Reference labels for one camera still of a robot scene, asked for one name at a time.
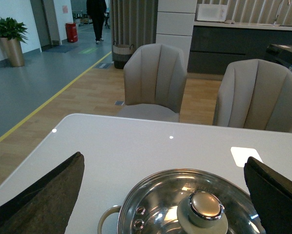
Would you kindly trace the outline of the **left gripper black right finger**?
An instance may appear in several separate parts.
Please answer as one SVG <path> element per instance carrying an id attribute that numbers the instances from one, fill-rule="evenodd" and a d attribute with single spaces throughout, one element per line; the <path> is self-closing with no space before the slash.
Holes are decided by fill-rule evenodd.
<path id="1" fill-rule="evenodd" d="M 292 181 L 253 157 L 244 178 L 266 233 L 292 234 Z"/>

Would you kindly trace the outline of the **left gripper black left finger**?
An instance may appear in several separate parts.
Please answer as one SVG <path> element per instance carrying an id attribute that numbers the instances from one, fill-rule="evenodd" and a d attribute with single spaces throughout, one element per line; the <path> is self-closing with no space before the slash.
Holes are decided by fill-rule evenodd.
<path id="1" fill-rule="evenodd" d="M 0 234 L 63 234 L 77 201 L 84 156 L 76 152 L 0 206 Z"/>

